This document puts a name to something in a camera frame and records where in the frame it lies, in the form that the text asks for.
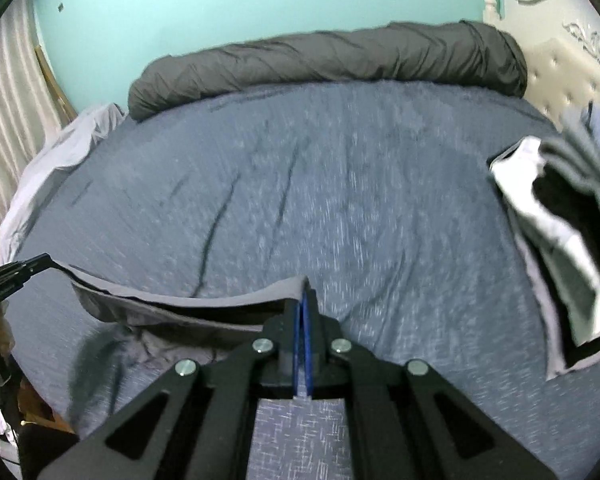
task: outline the bed post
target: bed post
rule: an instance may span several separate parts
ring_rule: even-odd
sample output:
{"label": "bed post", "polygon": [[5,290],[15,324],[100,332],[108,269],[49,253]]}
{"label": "bed post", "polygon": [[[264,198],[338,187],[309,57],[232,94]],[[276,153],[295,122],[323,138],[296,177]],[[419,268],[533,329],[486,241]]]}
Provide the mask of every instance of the bed post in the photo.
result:
{"label": "bed post", "polygon": [[497,0],[484,0],[484,10],[482,12],[482,21],[490,25],[496,25],[500,21]]}

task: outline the white curtain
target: white curtain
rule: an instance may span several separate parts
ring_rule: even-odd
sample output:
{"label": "white curtain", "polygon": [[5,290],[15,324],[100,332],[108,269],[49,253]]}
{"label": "white curtain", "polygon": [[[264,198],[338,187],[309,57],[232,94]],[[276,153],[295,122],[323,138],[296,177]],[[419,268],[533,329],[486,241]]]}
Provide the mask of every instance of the white curtain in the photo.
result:
{"label": "white curtain", "polygon": [[34,37],[31,0],[14,0],[0,19],[0,222],[25,166],[60,130]]}

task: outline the bed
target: bed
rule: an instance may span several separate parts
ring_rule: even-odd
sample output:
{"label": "bed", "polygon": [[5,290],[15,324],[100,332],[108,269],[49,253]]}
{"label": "bed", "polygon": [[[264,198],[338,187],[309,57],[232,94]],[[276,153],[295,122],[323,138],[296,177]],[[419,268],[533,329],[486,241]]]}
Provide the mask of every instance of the bed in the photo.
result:
{"label": "bed", "polygon": [[[525,54],[525,100],[305,82],[127,118],[50,197],[18,259],[49,252],[123,285],[208,298],[307,274],[347,336],[428,361],[561,479],[583,479],[600,457],[600,363],[545,380],[541,318],[486,161],[554,135],[566,105],[600,102],[600,59],[574,28],[523,36],[507,25],[513,9],[501,20],[485,3],[484,21]],[[24,373],[82,436],[170,364],[130,356],[138,331],[91,317],[56,272],[13,296],[8,319]],[[208,360],[226,350],[195,343]],[[263,401],[249,478],[351,478],[347,439],[342,402]]]}

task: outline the headboard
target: headboard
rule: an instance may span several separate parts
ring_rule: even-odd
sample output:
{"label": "headboard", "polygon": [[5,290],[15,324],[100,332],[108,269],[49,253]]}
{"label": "headboard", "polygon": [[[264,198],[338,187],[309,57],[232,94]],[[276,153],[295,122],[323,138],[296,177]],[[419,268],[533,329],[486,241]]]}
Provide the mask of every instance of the headboard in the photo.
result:
{"label": "headboard", "polygon": [[[483,21],[511,34],[525,54],[527,101],[557,127],[567,106],[600,104],[600,17],[591,18],[595,10],[588,0],[558,5],[555,0],[513,0],[504,19],[497,0],[484,2]],[[588,18],[582,18],[583,12]],[[579,15],[569,18],[570,13]]]}

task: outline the teal wall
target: teal wall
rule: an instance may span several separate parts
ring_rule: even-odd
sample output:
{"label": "teal wall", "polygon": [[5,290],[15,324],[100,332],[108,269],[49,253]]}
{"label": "teal wall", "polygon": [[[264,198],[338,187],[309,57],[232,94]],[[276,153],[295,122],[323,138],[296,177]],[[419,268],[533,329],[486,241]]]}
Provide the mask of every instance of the teal wall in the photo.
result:
{"label": "teal wall", "polygon": [[112,101],[126,107],[133,79],[166,54],[391,20],[480,20],[483,6],[483,0],[34,0],[56,79],[77,110]]}

